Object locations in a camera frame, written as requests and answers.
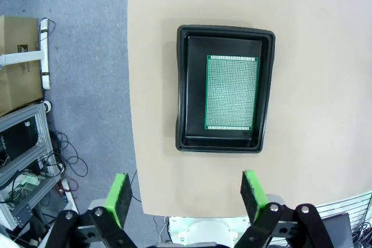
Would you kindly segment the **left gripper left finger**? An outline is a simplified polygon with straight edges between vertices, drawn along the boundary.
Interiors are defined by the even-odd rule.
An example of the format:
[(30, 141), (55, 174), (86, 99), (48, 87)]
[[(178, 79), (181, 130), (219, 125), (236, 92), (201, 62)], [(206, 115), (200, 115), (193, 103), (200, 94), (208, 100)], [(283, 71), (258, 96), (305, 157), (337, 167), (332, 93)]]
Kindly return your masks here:
[(127, 174), (117, 174), (103, 206), (84, 214), (64, 210), (56, 217), (45, 247), (90, 247), (101, 242), (105, 247), (136, 247), (124, 231), (132, 200)]

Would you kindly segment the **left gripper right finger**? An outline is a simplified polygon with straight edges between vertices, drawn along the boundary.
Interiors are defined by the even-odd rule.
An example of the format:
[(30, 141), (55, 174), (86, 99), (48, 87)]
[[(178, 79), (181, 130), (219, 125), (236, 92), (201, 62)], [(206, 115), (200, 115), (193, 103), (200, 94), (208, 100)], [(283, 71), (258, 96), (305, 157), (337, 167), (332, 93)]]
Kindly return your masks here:
[(235, 247), (268, 247), (273, 238), (283, 238), (290, 247), (330, 247), (330, 236), (312, 204), (291, 209), (270, 202), (253, 170), (242, 172), (240, 190), (250, 226)]

